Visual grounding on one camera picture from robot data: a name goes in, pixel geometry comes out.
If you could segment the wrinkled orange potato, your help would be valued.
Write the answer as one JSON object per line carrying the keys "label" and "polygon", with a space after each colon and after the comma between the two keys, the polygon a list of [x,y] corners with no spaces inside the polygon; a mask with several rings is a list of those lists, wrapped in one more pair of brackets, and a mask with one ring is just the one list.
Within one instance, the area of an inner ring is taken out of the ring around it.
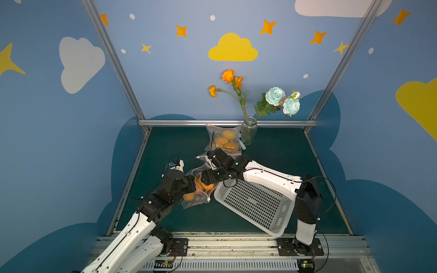
{"label": "wrinkled orange potato", "polygon": [[215,185],[214,184],[210,184],[210,185],[205,185],[204,183],[200,183],[200,186],[202,188],[203,191],[211,191],[214,189]]}
{"label": "wrinkled orange potato", "polygon": [[195,187],[196,187],[196,191],[195,191],[196,195],[199,195],[199,194],[201,194],[203,192],[203,190],[202,190],[202,188],[200,186],[199,179],[197,177],[195,177]]}

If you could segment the large orange potato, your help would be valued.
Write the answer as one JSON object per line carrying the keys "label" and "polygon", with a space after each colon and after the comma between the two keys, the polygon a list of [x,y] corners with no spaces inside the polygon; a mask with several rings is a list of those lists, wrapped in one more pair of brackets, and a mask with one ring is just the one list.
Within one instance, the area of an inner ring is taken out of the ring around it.
{"label": "large orange potato", "polygon": [[229,140],[223,136],[221,136],[221,137],[219,136],[215,139],[215,145],[217,147],[224,147],[224,145],[228,142],[229,142]]}

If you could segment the clear zipper bag pink zipper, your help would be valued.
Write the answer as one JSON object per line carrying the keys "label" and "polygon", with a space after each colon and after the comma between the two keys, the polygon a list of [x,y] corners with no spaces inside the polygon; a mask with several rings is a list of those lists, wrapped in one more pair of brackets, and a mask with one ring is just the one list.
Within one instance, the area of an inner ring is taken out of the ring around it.
{"label": "clear zipper bag pink zipper", "polygon": [[228,154],[242,151],[239,137],[241,126],[219,127],[207,124],[206,129],[209,135],[209,142],[205,147],[205,151],[222,149]]}

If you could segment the yellow green potato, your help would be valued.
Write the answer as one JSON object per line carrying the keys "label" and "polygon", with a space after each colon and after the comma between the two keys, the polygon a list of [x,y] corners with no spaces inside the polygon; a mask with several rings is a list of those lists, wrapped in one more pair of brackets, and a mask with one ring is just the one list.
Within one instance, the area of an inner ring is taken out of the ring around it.
{"label": "yellow green potato", "polygon": [[237,136],[233,130],[224,130],[221,135],[229,141],[234,140]]}

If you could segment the spare clear zipper bag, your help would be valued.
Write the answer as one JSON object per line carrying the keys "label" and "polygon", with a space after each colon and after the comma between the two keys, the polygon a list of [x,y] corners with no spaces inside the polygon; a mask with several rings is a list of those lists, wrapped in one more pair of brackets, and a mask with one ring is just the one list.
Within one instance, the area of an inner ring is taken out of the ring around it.
{"label": "spare clear zipper bag", "polygon": [[213,156],[212,151],[206,151],[198,156],[196,156],[196,159],[199,159],[203,162],[205,162],[206,164],[211,164],[211,157]]}

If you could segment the wrinkled orange potato bottom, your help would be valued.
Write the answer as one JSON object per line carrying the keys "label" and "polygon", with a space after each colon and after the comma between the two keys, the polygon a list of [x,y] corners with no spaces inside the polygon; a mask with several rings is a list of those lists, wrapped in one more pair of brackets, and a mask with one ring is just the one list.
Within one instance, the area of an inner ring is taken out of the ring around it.
{"label": "wrinkled orange potato bottom", "polygon": [[204,183],[200,183],[200,186],[202,188],[203,191],[211,191],[214,189],[215,185],[214,184],[210,184],[210,185],[205,185]]}

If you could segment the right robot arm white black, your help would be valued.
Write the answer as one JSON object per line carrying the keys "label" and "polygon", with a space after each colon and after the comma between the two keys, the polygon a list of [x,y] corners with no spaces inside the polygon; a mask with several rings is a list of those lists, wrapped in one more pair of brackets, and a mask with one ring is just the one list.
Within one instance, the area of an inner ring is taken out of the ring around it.
{"label": "right robot arm white black", "polygon": [[232,158],[222,149],[201,156],[207,170],[205,185],[217,185],[215,199],[269,235],[283,235],[291,218],[297,218],[295,239],[310,246],[316,233],[323,197],[315,178],[284,174],[243,156]]}

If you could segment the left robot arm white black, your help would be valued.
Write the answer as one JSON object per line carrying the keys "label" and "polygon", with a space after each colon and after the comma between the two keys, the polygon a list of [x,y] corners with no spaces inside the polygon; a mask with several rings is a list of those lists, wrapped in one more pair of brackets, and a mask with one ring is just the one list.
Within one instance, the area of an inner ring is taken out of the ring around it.
{"label": "left robot arm white black", "polygon": [[142,199],[120,234],[82,272],[136,273],[152,258],[168,252],[173,236],[157,225],[184,195],[195,191],[193,175],[185,176],[179,169],[164,174],[160,186]]}

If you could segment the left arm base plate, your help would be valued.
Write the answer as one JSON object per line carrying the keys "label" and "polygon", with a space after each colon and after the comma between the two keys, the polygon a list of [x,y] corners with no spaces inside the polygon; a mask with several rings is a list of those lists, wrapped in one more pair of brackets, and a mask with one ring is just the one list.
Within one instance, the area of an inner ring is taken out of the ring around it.
{"label": "left arm base plate", "polygon": [[167,240],[163,245],[160,256],[173,257],[175,252],[177,252],[178,257],[186,257],[188,252],[188,243],[189,240],[187,238],[173,238],[171,240]]}

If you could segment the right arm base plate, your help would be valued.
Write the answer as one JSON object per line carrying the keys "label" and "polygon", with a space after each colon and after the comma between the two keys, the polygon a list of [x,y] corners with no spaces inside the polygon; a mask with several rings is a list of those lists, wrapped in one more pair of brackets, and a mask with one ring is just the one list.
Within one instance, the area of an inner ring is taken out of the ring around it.
{"label": "right arm base plate", "polygon": [[276,239],[280,256],[324,256],[320,239],[314,238],[311,245],[299,242],[296,238]]}

